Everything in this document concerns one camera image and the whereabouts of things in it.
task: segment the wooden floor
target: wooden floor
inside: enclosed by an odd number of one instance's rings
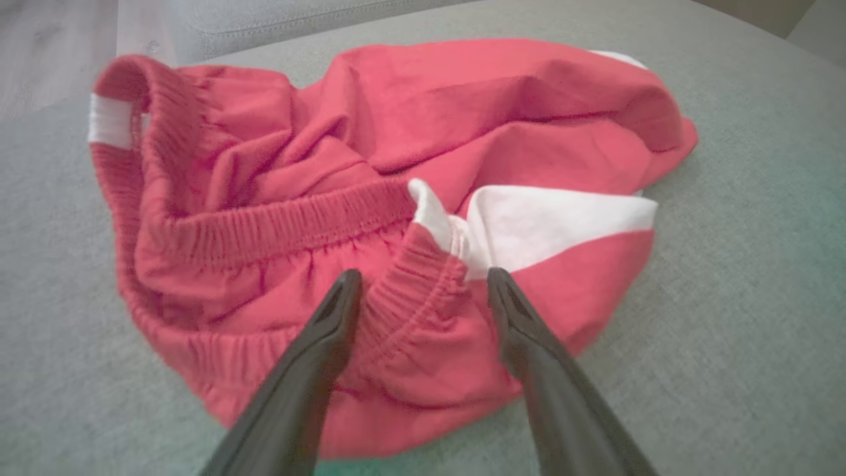
[[[86,94],[119,54],[175,65],[162,0],[0,0],[0,121]]]

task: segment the elastic waistband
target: elastic waistband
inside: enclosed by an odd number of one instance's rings
[[[172,183],[190,173],[190,161],[181,159],[196,149],[202,115],[191,84],[157,61],[128,56],[109,65],[94,92],[126,107],[103,103],[101,110],[92,109],[89,140],[117,148],[140,146],[129,160],[144,171],[144,184],[135,182],[137,188],[122,193],[136,195],[145,244],[168,259],[237,265],[331,245],[414,216],[407,181],[394,179],[289,202],[180,217],[179,205],[172,202]],[[143,136],[142,110],[150,113]],[[131,117],[113,117],[121,114]],[[128,136],[114,130],[115,121],[130,128],[123,131]],[[105,169],[131,165],[118,160],[96,154],[95,162]]]
[[[168,218],[145,231],[168,257],[236,265],[408,222],[415,209],[405,180],[383,180],[290,202]]]
[[[182,329],[164,322],[158,294],[144,287],[136,273],[139,234],[149,225],[143,224],[139,216],[140,197],[136,192],[141,187],[141,180],[135,171],[137,164],[133,163],[135,154],[99,143],[92,145],[91,152],[103,195],[113,214],[118,288],[135,324],[165,362],[185,377],[197,395],[206,401],[214,400],[213,395],[221,395],[221,398],[237,395],[245,404],[251,390],[265,378],[299,333],[301,325],[249,334],[222,334]],[[368,206],[379,213],[362,224],[360,217]],[[309,213],[308,207],[318,212],[314,220],[304,222],[302,230],[309,234],[303,233],[302,240],[295,239],[300,231],[297,228],[268,231],[277,234],[266,239],[255,234],[257,230],[263,231],[256,224],[274,223],[273,220],[290,224],[296,219],[292,217]],[[165,239],[167,233],[176,236],[179,227],[185,227],[182,233],[187,238],[173,246],[173,252],[184,253],[186,257],[191,256],[192,246],[197,253],[236,246],[244,251],[243,257],[250,243],[263,243],[267,246],[264,250],[271,250],[276,240],[277,247],[273,251],[291,252],[297,246],[316,246],[330,242],[331,237],[342,239],[345,235],[365,233],[369,228],[377,229],[391,221],[391,212],[397,217],[410,217],[414,210],[406,184],[389,180],[292,201],[281,204],[278,209],[262,207],[234,211],[227,214],[229,221],[222,221],[224,224],[215,225],[214,229],[206,223],[193,223],[192,219],[174,219],[167,226],[154,226],[151,230]],[[220,230],[220,235],[228,238],[213,238],[215,233],[209,230]],[[244,238],[244,230],[254,234]],[[213,247],[212,244],[217,243],[220,246]],[[359,322],[355,338],[357,351],[348,366],[349,371],[353,374],[363,372],[383,356],[391,355],[392,349],[403,345],[404,339],[408,339],[409,333],[422,321],[448,319],[450,314],[443,310],[451,308],[452,302],[466,292],[466,274],[464,263],[441,249],[428,229],[410,223],[404,232],[403,245],[396,251],[391,264],[365,290],[362,302],[367,318]]]

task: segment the gray fabric surface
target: gray fabric surface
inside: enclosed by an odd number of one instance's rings
[[[659,472],[845,474],[842,70],[686,0],[468,3],[219,62],[302,86],[348,47],[480,36],[631,54],[699,128],[694,153],[646,193],[661,203],[647,270],[580,359]],[[116,296],[85,106],[0,128],[0,473],[195,473],[223,432]],[[319,474],[535,474],[533,451],[517,404]]]
[[[167,0],[180,64],[470,0]]]

